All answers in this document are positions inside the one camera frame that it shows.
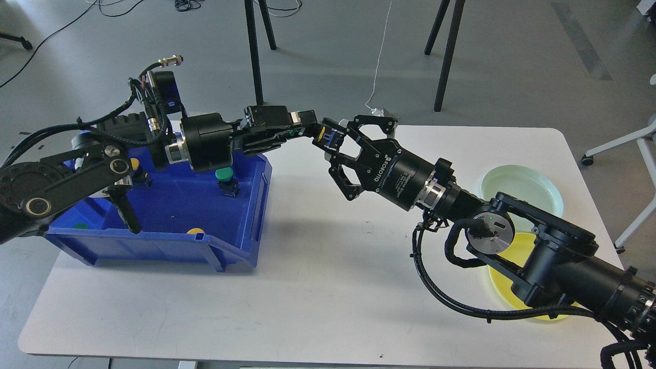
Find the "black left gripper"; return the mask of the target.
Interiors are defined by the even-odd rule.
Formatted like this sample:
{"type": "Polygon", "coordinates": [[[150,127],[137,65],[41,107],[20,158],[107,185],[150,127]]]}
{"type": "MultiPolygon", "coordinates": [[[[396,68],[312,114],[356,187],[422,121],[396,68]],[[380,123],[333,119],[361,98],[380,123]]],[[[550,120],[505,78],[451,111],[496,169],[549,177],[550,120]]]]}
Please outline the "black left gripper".
{"type": "Polygon", "coordinates": [[[195,173],[230,167],[233,150],[256,156],[279,149],[289,138],[311,135],[317,126],[314,110],[290,112],[285,106],[246,107],[242,122],[210,113],[183,117],[180,123],[195,173]]]}

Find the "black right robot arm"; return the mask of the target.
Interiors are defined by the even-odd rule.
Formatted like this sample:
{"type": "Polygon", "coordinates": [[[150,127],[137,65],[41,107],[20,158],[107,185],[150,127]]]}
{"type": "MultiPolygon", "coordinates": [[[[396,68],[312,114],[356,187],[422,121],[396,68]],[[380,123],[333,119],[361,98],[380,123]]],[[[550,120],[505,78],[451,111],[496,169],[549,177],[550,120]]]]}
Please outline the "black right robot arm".
{"type": "Polygon", "coordinates": [[[412,253],[422,283],[447,308],[469,317],[520,320],[560,315],[590,317],[616,339],[600,352],[602,368],[623,354],[640,368],[638,351],[654,367],[654,283],[595,256],[595,235],[567,220],[499,192],[485,201],[457,185],[452,164],[429,163],[394,138],[395,121],[358,115],[338,124],[325,118],[313,143],[326,153],[330,175],[347,199],[376,192],[403,210],[418,207],[412,253]],[[448,228],[444,254],[468,269],[489,266],[511,281],[525,309],[497,311],[461,303],[429,277],[422,259],[424,233],[448,228]]]}

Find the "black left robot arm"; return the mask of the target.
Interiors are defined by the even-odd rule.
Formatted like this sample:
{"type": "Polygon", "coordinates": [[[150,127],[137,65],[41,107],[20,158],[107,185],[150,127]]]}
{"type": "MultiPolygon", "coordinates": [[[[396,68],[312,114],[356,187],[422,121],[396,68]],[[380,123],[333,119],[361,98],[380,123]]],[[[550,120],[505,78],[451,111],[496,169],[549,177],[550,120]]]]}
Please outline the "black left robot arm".
{"type": "Polygon", "coordinates": [[[244,119],[189,116],[172,72],[182,56],[162,58],[129,79],[126,102],[101,118],[40,129],[2,163],[2,243],[47,233],[50,224],[82,199],[107,198],[132,233],[141,225],[127,194],[137,177],[130,149],[146,147],[157,170],[187,162],[195,173],[232,165],[233,154],[255,156],[296,136],[313,136],[313,111],[255,106],[244,119]]]}

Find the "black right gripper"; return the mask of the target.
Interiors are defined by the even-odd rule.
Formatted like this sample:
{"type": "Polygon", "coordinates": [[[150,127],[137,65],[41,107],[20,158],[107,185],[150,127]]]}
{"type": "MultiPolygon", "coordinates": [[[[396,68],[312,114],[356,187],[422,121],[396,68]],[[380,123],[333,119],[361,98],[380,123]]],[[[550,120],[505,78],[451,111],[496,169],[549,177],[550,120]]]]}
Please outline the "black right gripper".
{"type": "Polygon", "coordinates": [[[446,187],[434,179],[434,164],[400,147],[397,125],[395,118],[377,115],[340,120],[340,144],[323,145],[330,176],[348,201],[369,191],[405,211],[415,206],[431,210],[446,187]]]}

